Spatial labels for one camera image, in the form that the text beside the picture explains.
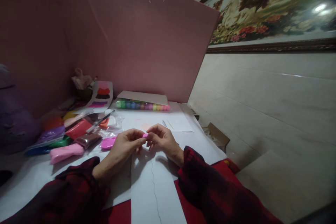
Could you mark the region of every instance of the pink wall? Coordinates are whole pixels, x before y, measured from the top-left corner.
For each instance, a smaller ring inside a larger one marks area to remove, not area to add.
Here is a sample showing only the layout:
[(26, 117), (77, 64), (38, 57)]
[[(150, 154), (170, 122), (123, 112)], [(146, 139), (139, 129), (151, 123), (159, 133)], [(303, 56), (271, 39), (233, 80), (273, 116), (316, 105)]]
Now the pink wall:
[(35, 117), (70, 96), (71, 65), (56, 0), (0, 0), (0, 63)]
[(187, 102), (219, 13), (193, 0), (60, 0), (73, 63), (122, 90)]

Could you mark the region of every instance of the painting of horses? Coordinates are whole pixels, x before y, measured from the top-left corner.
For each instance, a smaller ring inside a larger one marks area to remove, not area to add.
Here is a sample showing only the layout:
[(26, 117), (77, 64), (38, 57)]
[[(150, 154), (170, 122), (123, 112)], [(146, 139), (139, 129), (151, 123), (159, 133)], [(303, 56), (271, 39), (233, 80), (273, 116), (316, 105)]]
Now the painting of horses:
[(336, 0), (208, 0), (220, 12), (210, 47), (335, 37)]

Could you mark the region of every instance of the red plaid shirt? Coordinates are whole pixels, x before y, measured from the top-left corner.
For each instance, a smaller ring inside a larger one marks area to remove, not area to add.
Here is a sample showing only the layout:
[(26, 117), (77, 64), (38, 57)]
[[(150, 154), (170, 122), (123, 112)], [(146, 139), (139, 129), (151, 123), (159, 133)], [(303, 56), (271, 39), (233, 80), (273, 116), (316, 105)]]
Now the red plaid shirt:
[[(96, 223), (110, 193), (92, 176), (98, 163), (94, 157), (70, 166), (2, 223)], [(183, 195), (208, 223), (281, 223), (232, 173), (222, 176), (188, 146), (178, 173)]]

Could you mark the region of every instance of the red flowers in painting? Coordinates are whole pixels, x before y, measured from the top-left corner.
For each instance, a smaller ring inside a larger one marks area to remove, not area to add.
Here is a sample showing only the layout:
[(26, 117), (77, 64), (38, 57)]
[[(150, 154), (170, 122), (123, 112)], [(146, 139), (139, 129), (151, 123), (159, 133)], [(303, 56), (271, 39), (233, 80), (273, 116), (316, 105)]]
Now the red flowers in painting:
[(239, 38), (240, 38), (239, 34), (236, 34), (231, 38), (231, 41), (237, 41), (239, 40)]
[(247, 26), (247, 27), (244, 27), (243, 29), (241, 29), (239, 31), (239, 34), (242, 34), (242, 33), (252, 33), (254, 32), (256, 28), (254, 26)]
[(267, 22), (267, 23), (275, 23), (275, 22), (277, 22), (280, 18), (281, 18), (281, 15), (273, 15), (273, 16), (269, 17), (268, 19), (266, 19), (266, 22)]
[(265, 31), (268, 30), (268, 27), (265, 26), (265, 25), (262, 25), (260, 27), (257, 28), (257, 30), (255, 31), (257, 34), (261, 34), (261, 33), (264, 33)]

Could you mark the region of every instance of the picture frame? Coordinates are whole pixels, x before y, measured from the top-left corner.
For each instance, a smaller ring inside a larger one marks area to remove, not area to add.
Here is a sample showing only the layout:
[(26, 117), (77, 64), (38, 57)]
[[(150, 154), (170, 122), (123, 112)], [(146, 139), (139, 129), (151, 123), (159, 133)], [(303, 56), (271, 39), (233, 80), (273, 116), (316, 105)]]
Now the picture frame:
[(208, 54), (336, 50), (336, 0), (200, 2), (220, 11)]

